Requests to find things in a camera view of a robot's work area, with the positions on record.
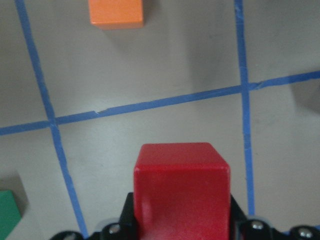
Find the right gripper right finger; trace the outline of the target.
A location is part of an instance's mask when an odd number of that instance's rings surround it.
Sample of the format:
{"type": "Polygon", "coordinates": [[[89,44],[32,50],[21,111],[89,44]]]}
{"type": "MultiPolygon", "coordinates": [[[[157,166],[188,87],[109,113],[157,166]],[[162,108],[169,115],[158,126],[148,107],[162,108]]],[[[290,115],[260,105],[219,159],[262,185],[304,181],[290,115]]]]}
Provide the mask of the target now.
{"type": "Polygon", "coordinates": [[[246,214],[243,212],[233,195],[230,195],[230,225],[241,224],[248,220],[246,214]]]}

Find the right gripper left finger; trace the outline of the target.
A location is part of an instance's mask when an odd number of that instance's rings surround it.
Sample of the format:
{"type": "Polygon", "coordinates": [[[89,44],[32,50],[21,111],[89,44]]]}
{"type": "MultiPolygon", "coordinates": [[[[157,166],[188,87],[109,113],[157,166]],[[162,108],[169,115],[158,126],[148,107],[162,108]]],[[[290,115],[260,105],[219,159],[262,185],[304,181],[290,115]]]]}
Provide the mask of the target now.
{"type": "Polygon", "coordinates": [[[134,214],[134,194],[129,192],[126,196],[121,215],[119,217],[119,224],[125,226],[130,233],[137,232],[137,221],[134,214]]]}

